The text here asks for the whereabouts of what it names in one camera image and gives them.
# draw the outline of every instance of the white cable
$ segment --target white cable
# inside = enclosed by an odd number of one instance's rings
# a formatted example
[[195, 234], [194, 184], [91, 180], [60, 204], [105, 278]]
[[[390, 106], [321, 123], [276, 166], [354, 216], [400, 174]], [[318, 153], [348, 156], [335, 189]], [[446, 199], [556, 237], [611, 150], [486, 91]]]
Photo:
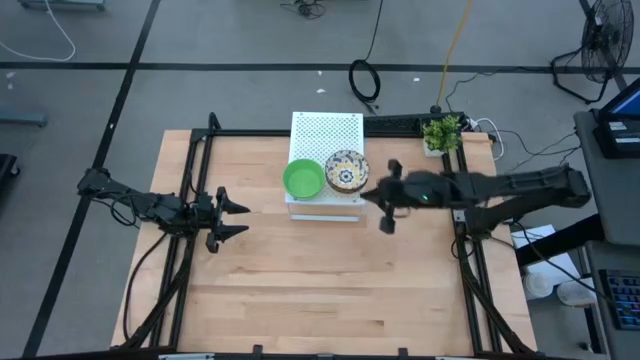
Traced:
[[500, 155], [498, 155], [498, 157], [493, 158], [493, 161], [498, 161], [502, 159], [502, 157], [504, 156], [504, 144], [502, 143], [502, 136], [500, 136], [500, 130], [498, 130], [498, 127], [496, 126], [496, 124], [494, 124], [493, 121], [491, 121], [491, 119], [489, 118], [482, 118], [478, 120], [469, 119], [469, 122], [471, 123], [471, 127], [474, 129], [482, 121], [486, 121], [489, 124], [491, 124], [491, 126], [493, 126], [493, 129], [496, 131], [496, 136], [498, 137], [498, 143], [500, 144]]
[[51, 7], [49, 6], [49, 0], [44, 0], [45, 5], [47, 5], [47, 11], [49, 11], [49, 15], [51, 16], [51, 19], [53, 20], [53, 22], [56, 24], [56, 26], [58, 27], [58, 29], [60, 29], [60, 32], [62, 33], [62, 35], [64, 35], [64, 37], [67, 39], [67, 41], [69, 42], [69, 44], [71, 44], [71, 55], [67, 56], [64, 59], [56, 59], [56, 58], [48, 58], [48, 57], [38, 57], [38, 56], [31, 56], [31, 55], [27, 55], [27, 54], [23, 54], [21, 52], [15, 51], [12, 48], [8, 47], [7, 45], [3, 44], [0, 41], [0, 46], [2, 46], [3, 48], [5, 48], [7, 51], [9, 51], [10, 53], [13, 53], [15, 55], [18, 55], [20, 57], [23, 58], [27, 58], [27, 59], [31, 59], [31, 60], [44, 60], [44, 61], [58, 61], [58, 62], [64, 62], [64, 61], [69, 61], [71, 60], [75, 55], [76, 55], [76, 45], [73, 43], [73, 41], [71, 41], [71, 38], [69, 38], [69, 35], [67, 35], [67, 33], [64, 31], [64, 29], [62, 28], [62, 26], [60, 26], [60, 24], [58, 23], [58, 20], [56, 19], [56, 17], [53, 15], [53, 11], [51, 11]]

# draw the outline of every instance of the white paper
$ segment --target white paper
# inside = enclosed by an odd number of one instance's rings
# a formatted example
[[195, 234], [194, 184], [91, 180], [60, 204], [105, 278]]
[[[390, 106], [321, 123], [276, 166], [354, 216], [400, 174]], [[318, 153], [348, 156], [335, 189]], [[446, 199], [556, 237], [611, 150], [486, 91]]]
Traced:
[[[535, 245], [537, 239], [551, 235], [555, 232], [556, 231], [553, 226], [545, 225], [533, 229], [527, 229], [527, 236], [529, 236], [529, 240], [531, 240], [531, 242]], [[524, 234], [522, 233], [522, 231], [511, 233], [511, 239], [513, 239], [513, 244], [516, 248], [528, 245], [527, 239], [524, 238]], [[571, 261], [571, 258], [567, 253], [556, 255], [550, 258], [549, 261], [565, 269], [569, 274], [575, 276], [576, 278], [580, 278], [578, 269], [576, 269], [575, 265], [573, 265], [573, 262]], [[552, 285], [558, 285], [567, 281], [571, 281], [570, 277], [568, 277], [562, 271], [549, 265], [544, 260], [527, 266], [527, 272], [544, 274]]]

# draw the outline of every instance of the potted plant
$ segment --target potted plant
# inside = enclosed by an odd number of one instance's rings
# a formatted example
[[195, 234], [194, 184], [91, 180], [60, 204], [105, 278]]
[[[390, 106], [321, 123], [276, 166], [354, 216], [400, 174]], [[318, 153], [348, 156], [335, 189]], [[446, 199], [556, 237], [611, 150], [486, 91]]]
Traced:
[[458, 117], [447, 115], [440, 120], [431, 120], [422, 126], [424, 153], [430, 157], [442, 156], [460, 144]]

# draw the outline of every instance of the yellow cable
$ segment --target yellow cable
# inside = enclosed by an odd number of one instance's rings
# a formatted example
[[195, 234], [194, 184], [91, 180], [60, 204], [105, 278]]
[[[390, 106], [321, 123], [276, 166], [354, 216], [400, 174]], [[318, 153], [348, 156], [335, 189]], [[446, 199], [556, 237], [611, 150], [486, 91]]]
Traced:
[[451, 43], [451, 47], [449, 48], [449, 52], [447, 53], [447, 60], [444, 63], [444, 69], [442, 70], [442, 78], [440, 79], [440, 90], [438, 90], [438, 100], [436, 100], [436, 106], [440, 105], [440, 98], [442, 97], [442, 91], [444, 90], [444, 81], [447, 77], [447, 69], [449, 68], [451, 55], [453, 55], [453, 49], [456, 48], [456, 44], [458, 44], [458, 39], [460, 39], [460, 34], [462, 33], [464, 24], [467, 22], [467, 18], [469, 17], [469, 11], [471, 10], [472, 2], [473, 0], [467, 1], [467, 7], [464, 9], [464, 15], [462, 16], [462, 21], [460, 21], [460, 24], [458, 25], [458, 30], [456, 30], [456, 36], [453, 38], [453, 42]]

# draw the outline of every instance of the green bowl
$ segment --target green bowl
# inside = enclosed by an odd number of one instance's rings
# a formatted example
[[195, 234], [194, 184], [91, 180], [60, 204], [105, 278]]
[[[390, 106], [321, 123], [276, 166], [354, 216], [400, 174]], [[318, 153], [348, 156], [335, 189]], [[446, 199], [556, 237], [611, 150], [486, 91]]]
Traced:
[[324, 182], [322, 166], [309, 159], [292, 161], [282, 174], [284, 188], [296, 199], [309, 199], [318, 195]]

